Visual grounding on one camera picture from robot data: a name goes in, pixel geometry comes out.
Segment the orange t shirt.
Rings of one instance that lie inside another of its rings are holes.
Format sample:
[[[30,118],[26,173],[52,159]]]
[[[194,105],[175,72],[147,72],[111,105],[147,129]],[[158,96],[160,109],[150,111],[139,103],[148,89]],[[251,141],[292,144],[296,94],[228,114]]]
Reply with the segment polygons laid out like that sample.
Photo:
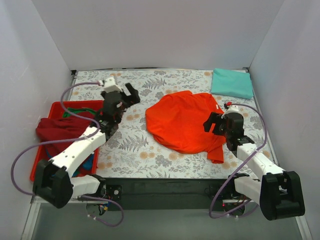
[[[209,93],[180,91],[163,96],[145,111],[146,130],[159,144],[180,154],[207,153],[214,164],[224,162],[223,136],[204,130],[210,114],[223,114]]]

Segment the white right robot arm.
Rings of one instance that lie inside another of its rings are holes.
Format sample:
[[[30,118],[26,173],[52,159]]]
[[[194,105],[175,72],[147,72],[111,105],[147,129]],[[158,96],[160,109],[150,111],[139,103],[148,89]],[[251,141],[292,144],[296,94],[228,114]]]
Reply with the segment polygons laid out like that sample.
[[[305,214],[299,175],[295,171],[284,170],[258,151],[254,141],[244,134],[244,118],[240,113],[234,110],[224,114],[212,112],[203,127],[205,132],[212,131],[215,135],[225,137],[228,150],[258,178],[231,174],[221,186],[221,189],[226,187],[230,198],[237,199],[245,195],[259,205],[269,221]]]

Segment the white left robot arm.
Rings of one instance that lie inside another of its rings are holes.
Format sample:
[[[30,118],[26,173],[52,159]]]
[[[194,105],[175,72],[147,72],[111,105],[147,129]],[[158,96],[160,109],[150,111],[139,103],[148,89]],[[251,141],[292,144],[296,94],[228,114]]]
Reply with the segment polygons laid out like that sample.
[[[33,193],[58,209],[70,199],[90,195],[95,200],[106,196],[106,180],[96,174],[74,177],[77,168],[91,153],[104,145],[118,130],[124,112],[140,102],[138,91],[130,84],[126,94],[114,77],[98,81],[102,86],[102,108],[82,135],[50,160],[40,160],[35,169]]]

